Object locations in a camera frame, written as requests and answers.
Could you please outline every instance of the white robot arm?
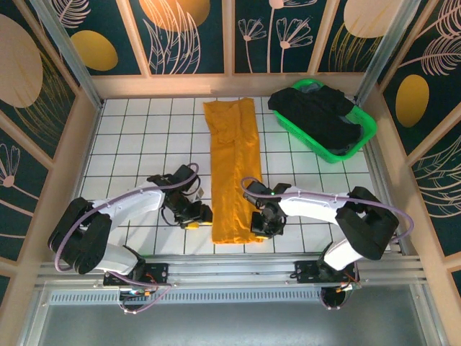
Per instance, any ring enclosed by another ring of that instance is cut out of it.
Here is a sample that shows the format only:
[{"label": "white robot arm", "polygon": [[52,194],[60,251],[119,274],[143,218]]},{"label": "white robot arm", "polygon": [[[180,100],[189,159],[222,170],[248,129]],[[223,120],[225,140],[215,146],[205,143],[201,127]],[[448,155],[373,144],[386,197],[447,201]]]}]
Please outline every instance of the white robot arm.
[{"label": "white robot arm", "polygon": [[[195,172],[182,165],[173,175],[149,177],[140,186],[111,200],[88,201],[76,198],[55,227],[48,239],[48,246],[56,253],[59,253],[59,248],[62,247],[61,259],[79,274],[100,269],[129,275],[136,280],[139,272],[142,272],[145,260],[127,246],[108,244],[109,233],[125,220],[161,208],[170,209],[176,224],[184,229],[196,228],[204,223],[210,224],[210,207],[202,204],[200,200],[195,200],[195,193],[186,193],[197,180],[200,184],[200,178]],[[83,215],[89,217],[79,224],[67,241],[63,241]]]},{"label": "white robot arm", "polygon": [[[330,243],[323,251],[319,266],[325,271],[341,271],[362,257],[381,258],[399,222],[389,210],[367,204],[369,201],[379,203],[370,191],[355,187],[349,193],[325,194],[324,197],[319,194],[306,197],[308,194],[289,184],[278,184],[271,190],[253,181],[243,194],[260,210],[253,213],[251,232],[269,239],[283,234],[286,217],[307,216],[338,225],[346,236],[342,241]],[[364,202],[348,202],[346,198]]]}]

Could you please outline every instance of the vent grille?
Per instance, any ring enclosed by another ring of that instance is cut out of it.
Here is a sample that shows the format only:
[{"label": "vent grille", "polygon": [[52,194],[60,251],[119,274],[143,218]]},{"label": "vent grille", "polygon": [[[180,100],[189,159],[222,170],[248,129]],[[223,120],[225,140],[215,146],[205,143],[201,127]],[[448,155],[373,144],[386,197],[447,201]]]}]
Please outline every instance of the vent grille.
[{"label": "vent grille", "polygon": [[[148,302],[157,298],[161,292],[150,297],[136,297],[127,304]],[[50,297],[50,305],[110,305],[117,303],[118,292],[57,291]],[[265,289],[227,289],[227,290],[173,290],[158,303],[256,303],[270,301],[316,301],[320,298],[319,288],[265,288]]]}]

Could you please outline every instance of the folded garment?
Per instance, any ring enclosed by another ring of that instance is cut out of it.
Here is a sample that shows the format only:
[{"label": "folded garment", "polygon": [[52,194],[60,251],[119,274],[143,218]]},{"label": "folded garment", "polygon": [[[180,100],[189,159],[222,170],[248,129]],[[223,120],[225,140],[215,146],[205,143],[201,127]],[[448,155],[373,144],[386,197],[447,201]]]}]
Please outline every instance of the folded garment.
[{"label": "folded garment", "polygon": [[308,93],[286,88],[272,94],[268,105],[328,150],[341,152],[361,138],[361,125],[340,118],[354,104],[328,86]]},{"label": "folded garment", "polygon": [[204,103],[211,132],[212,240],[216,244],[260,242],[250,232],[255,207],[243,198],[244,177],[262,180],[253,99]]},{"label": "folded garment", "polygon": [[300,91],[303,93],[307,94],[309,92],[316,92],[319,90],[322,86],[319,83],[310,83],[308,85],[302,85],[300,87]]}]

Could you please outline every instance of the yellow circle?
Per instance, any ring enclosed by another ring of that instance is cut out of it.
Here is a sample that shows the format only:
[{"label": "yellow circle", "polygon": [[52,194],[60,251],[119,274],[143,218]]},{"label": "yellow circle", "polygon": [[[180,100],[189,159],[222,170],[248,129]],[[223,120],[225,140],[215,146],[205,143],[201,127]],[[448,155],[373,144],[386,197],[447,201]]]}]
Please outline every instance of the yellow circle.
[{"label": "yellow circle", "polygon": [[201,25],[210,13],[210,0],[139,0],[139,4],[152,23],[168,31],[188,30],[189,25],[184,22],[184,18],[187,20],[187,13],[191,15],[196,26]]},{"label": "yellow circle", "polygon": [[0,14],[0,99],[13,107],[29,107],[42,83],[42,59],[34,40],[21,25]]},{"label": "yellow circle", "polygon": [[117,65],[117,51],[98,32],[82,30],[73,34],[71,40],[85,66],[97,71],[108,71]]},{"label": "yellow circle", "polygon": [[417,74],[407,76],[398,87],[395,113],[402,126],[410,128],[417,124],[429,103],[429,85]]},{"label": "yellow circle", "polygon": [[348,0],[344,7],[344,25],[353,36],[384,36],[397,14],[402,0]]}]

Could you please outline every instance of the cable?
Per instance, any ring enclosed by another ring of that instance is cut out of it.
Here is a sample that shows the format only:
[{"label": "cable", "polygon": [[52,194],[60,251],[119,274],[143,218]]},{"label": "cable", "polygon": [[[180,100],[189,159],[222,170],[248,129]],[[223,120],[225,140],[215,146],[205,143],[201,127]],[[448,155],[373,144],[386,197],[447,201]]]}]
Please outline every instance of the cable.
[{"label": "cable", "polygon": [[149,192],[149,191],[157,191],[157,190],[171,190],[171,189],[176,189],[178,187],[181,187],[183,185],[186,185],[187,183],[191,182],[196,176],[197,176],[197,173],[199,171],[199,165],[198,164],[195,164],[195,163],[191,163],[188,165],[188,167],[196,167],[195,171],[194,171],[194,174],[191,175],[189,178],[187,178],[186,180],[184,180],[183,182],[180,182],[178,184],[173,184],[173,185],[168,185],[168,186],[152,186],[152,187],[146,187],[144,189],[140,189],[140,190],[134,190],[134,191],[129,191],[129,192],[126,192],[124,193],[123,195],[120,195],[116,198],[113,198],[109,201],[107,201],[106,203],[103,203],[93,209],[91,209],[88,213],[85,213],[82,215],[82,217],[80,217],[79,220],[77,220],[73,225],[72,227],[70,227],[69,231],[67,232],[67,234],[64,236],[61,244],[59,245],[58,247],[58,251],[56,251],[56,257],[55,257],[55,268],[58,272],[67,272],[69,270],[72,269],[72,267],[67,267],[67,268],[61,268],[61,266],[59,265],[59,259],[61,258],[61,255],[63,253],[63,250],[64,250],[64,247],[66,246],[68,240],[71,238],[72,236],[72,233],[75,232],[75,230],[81,225],[82,222],[84,222],[87,218],[89,218],[91,215],[97,213],[98,211],[100,211],[101,209],[104,209],[104,208],[110,208],[110,205],[111,204],[114,204],[114,203],[117,203],[117,202],[120,202],[121,200],[124,200],[125,198],[128,198],[128,197],[131,197],[131,196],[134,196],[134,195],[138,195],[138,194],[143,194],[145,192]]},{"label": "cable", "polygon": [[357,267],[357,261],[354,262],[354,271],[355,271],[355,282],[359,281],[359,268]]},{"label": "cable", "polygon": [[[188,165],[188,167],[195,167],[195,171],[194,171],[194,174],[191,177],[187,178],[183,182],[180,182],[178,184],[168,185],[168,186],[152,186],[152,187],[146,187],[146,188],[140,189],[140,190],[129,191],[129,192],[127,192],[127,193],[125,193],[125,194],[123,194],[121,196],[113,198],[113,199],[107,201],[106,203],[103,203],[103,204],[95,207],[94,209],[91,209],[88,213],[83,214],[82,217],[80,217],[72,225],[72,227],[70,227],[69,231],[64,236],[61,244],[59,245],[58,250],[56,251],[56,257],[55,257],[55,261],[54,261],[56,270],[58,272],[66,272],[66,271],[72,269],[72,267],[70,267],[70,266],[67,267],[67,268],[62,268],[59,265],[59,260],[61,259],[61,255],[63,253],[64,247],[66,246],[68,240],[71,238],[72,233],[75,232],[75,230],[87,218],[89,218],[91,215],[97,213],[99,210],[101,210],[103,208],[110,208],[111,204],[120,202],[121,200],[124,200],[125,198],[131,197],[131,196],[134,196],[134,195],[137,195],[137,194],[142,194],[142,193],[145,193],[145,192],[149,192],[149,191],[171,190],[171,189],[176,189],[178,187],[186,185],[187,183],[191,182],[197,176],[197,173],[199,171],[199,165],[198,164],[191,163],[191,164]],[[124,304],[122,304],[122,308],[123,308],[124,312],[129,313],[129,314],[136,314],[136,313],[139,313],[139,312],[142,312],[142,311],[145,311],[145,310],[149,309],[151,306],[153,306],[158,301],[160,301],[171,290],[171,284],[170,283],[164,283],[164,284],[142,283],[140,281],[131,280],[129,278],[126,278],[125,276],[123,276],[123,275],[121,275],[121,274],[119,274],[117,272],[108,271],[108,273],[111,274],[111,275],[114,275],[116,278],[119,278],[120,280],[125,281],[126,283],[129,283],[131,285],[137,285],[137,286],[143,286],[143,287],[149,287],[149,288],[155,288],[155,289],[158,289],[158,287],[162,287],[162,286],[166,287],[166,290],[161,295],[159,295],[154,301],[151,301],[149,304],[146,304],[146,305],[142,306],[141,308],[139,308],[137,310],[134,310],[134,311],[128,310],[127,308],[124,307]]]},{"label": "cable", "polygon": [[351,298],[352,296],[352,290],[351,291],[345,291],[344,292],[344,300],[342,301],[341,304],[339,304],[338,306],[329,306],[325,303],[324,298],[325,298],[325,294],[326,294],[326,290],[325,288],[322,288],[321,291],[320,291],[320,302],[322,303],[322,305],[327,309],[327,310],[339,310],[341,309],[346,303],[347,301]]},{"label": "cable", "polygon": [[349,283],[350,283],[351,280],[354,281],[355,283],[357,283],[357,280],[354,279],[351,275],[349,275],[349,273],[346,270],[344,271],[344,274],[346,274],[346,276],[349,278]]},{"label": "cable", "polygon": [[403,232],[400,235],[397,235],[391,239],[391,241],[397,241],[399,239],[405,238],[407,235],[409,235],[415,226],[415,223],[413,219],[404,211],[393,207],[391,205],[386,205],[380,202],[375,202],[373,200],[360,200],[359,198],[351,198],[351,197],[342,197],[338,195],[332,195],[328,193],[322,193],[322,192],[310,192],[310,191],[298,191],[298,192],[289,192],[289,193],[280,193],[280,194],[274,194],[274,195],[263,195],[261,193],[254,193],[250,190],[248,190],[245,187],[245,181],[246,180],[251,180],[252,182],[259,182],[258,179],[253,178],[253,177],[245,177],[240,181],[240,185],[243,189],[243,191],[253,197],[256,198],[287,198],[287,197],[311,197],[311,198],[321,198],[322,200],[325,200],[326,202],[354,202],[354,203],[359,203],[359,204],[366,204],[366,205],[371,205],[374,207],[378,208],[384,208],[388,209],[389,211],[392,211],[393,213],[397,213],[401,216],[403,216],[409,223],[410,226],[408,229]]},{"label": "cable", "polygon": [[282,218],[282,227],[279,228],[279,230],[277,232],[275,232],[274,234],[272,234],[272,236],[278,236],[279,234],[282,233],[283,231],[283,228],[287,225],[287,218]]},{"label": "cable", "polygon": [[121,274],[119,274],[118,272],[109,272],[111,275],[114,275],[116,278],[118,279],[121,279],[123,281],[125,281],[126,283],[129,283],[131,285],[136,285],[136,286],[143,286],[143,287],[149,287],[149,288],[158,288],[158,287],[166,287],[166,290],[164,292],[162,292],[161,295],[159,295],[156,299],[154,299],[153,301],[151,301],[149,304],[146,304],[144,306],[141,306],[139,309],[136,309],[136,310],[129,310],[125,307],[125,300],[122,302],[122,305],[121,305],[121,308],[123,309],[123,311],[127,314],[138,314],[140,312],[143,312],[147,309],[149,309],[150,307],[152,307],[153,305],[155,305],[158,301],[160,301],[172,288],[172,285],[171,283],[155,283],[155,284],[151,284],[151,283],[142,283],[140,281],[136,281],[136,280],[131,280]]},{"label": "cable", "polygon": [[192,196],[193,194],[197,193],[197,191],[200,189],[200,185],[202,184],[202,180],[200,179],[199,176],[197,176],[197,181],[199,182],[197,185],[197,189],[195,189],[193,192],[190,192],[190,193],[184,193],[184,192],[181,192],[181,193],[186,197]]},{"label": "cable", "polygon": [[165,223],[166,223],[168,226],[179,226],[179,222],[175,224],[175,223],[169,223],[168,220],[166,220],[166,217],[165,217],[165,207],[160,208],[160,215],[161,215],[161,218],[165,221]]}]

